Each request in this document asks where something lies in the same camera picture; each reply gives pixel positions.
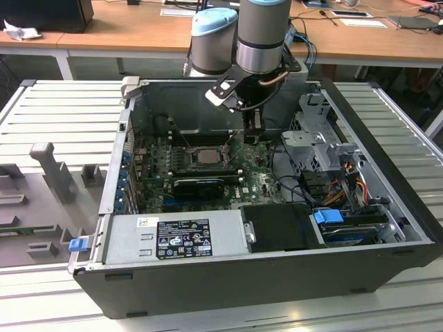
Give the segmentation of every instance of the computer tower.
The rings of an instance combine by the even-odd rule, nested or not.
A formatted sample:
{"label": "computer tower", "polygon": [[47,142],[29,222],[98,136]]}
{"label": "computer tower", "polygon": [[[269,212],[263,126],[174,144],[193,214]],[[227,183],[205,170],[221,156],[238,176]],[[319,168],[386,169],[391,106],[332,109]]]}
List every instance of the computer tower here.
{"label": "computer tower", "polygon": [[2,0],[3,20],[20,28],[43,31],[83,33],[91,22],[94,11],[91,0]]}

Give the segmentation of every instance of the motherboard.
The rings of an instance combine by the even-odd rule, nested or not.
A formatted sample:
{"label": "motherboard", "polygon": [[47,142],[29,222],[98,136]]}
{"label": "motherboard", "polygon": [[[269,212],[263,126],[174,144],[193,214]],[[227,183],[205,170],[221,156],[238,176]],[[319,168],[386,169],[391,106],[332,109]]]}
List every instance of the motherboard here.
{"label": "motherboard", "polygon": [[218,138],[143,138],[135,151],[142,213],[231,210],[282,203],[269,142],[243,143],[241,131]]}

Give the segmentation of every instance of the blue drive bracket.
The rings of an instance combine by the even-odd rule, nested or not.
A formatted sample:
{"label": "blue drive bracket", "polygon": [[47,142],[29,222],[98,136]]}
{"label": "blue drive bracket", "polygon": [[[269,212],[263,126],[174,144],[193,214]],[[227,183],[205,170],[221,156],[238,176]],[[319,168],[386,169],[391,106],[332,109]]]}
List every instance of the blue drive bracket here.
{"label": "blue drive bracket", "polygon": [[72,239],[69,242],[69,252],[88,251],[88,239]]}
{"label": "blue drive bracket", "polygon": [[343,217],[339,210],[319,210],[314,213],[317,224],[320,223],[343,223]]}

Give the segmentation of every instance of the wooden desk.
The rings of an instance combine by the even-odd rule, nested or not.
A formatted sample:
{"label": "wooden desk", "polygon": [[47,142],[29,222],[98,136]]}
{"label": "wooden desk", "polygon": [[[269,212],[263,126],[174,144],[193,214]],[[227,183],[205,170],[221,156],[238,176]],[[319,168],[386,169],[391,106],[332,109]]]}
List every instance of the wooden desk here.
{"label": "wooden desk", "polygon": [[[69,66],[70,57],[115,57],[184,59],[190,43],[190,17],[160,16],[163,6],[142,3],[128,6],[126,1],[107,3],[93,1],[94,18],[83,34],[44,33],[43,39],[13,41],[0,34],[0,53],[23,55],[51,55],[56,58],[65,80],[75,76]],[[399,11],[412,5],[400,0],[371,0],[370,5],[383,10],[377,12],[367,7],[373,16],[418,15],[417,9]],[[310,11],[301,3],[293,2],[291,16],[323,18],[318,10]],[[437,21],[437,17],[426,15]],[[310,40],[318,49],[319,64],[353,64],[364,66],[406,66],[439,68],[443,64],[443,36],[434,33],[420,35],[410,30],[396,30],[387,19],[380,19],[387,28],[345,26],[336,19],[338,27],[330,20],[305,20]],[[300,31],[301,21],[294,20]],[[292,47],[295,56],[305,57],[304,44]]]}
{"label": "wooden desk", "polygon": [[[373,8],[391,10],[396,12],[377,12],[368,7],[359,7],[360,11],[369,12],[373,17],[385,16],[416,16],[418,9],[404,10],[413,5],[400,0],[371,0],[368,1]],[[336,9],[345,10],[338,4]],[[321,18],[318,10],[307,12],[301,3],[294,3],[291,16],[302,18]],[[434,15],[426,15],[433,21],[438,21]],[[405,66],[405,67],[435,67],[443,65],[443,36],[428,32],[425,35],[414,33],[411,30],[400,29],[388,19],[378,19],[387,28],[368,28],[345,26],[339,19],[334,20],[338,26],[328,20],[306,19],[309,39],[317,46],[318,62],[326,64],[364,64],[377,66]],[[293,20],[296,28],[303,32],[301,20]],[[293,46],[294,54],[306,55],[306,46],[297,44]]]}
{"label": "wooden desk", "polygon": [[128,6],[93,1],[94,18],[83,34],[64,34],[59,48],[183,53],[190,44],[191,17],[160,16],[161,3]]}

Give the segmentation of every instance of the power supply label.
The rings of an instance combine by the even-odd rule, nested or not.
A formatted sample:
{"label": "power supply label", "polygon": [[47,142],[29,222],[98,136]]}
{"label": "power supply label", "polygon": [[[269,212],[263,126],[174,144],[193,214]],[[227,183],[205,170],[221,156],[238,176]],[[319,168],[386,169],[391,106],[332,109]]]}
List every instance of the power supply label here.
{"label": "power supply label", "polygon": [[158,259],[212,256],[209,220],[159,221],[156,247]]}

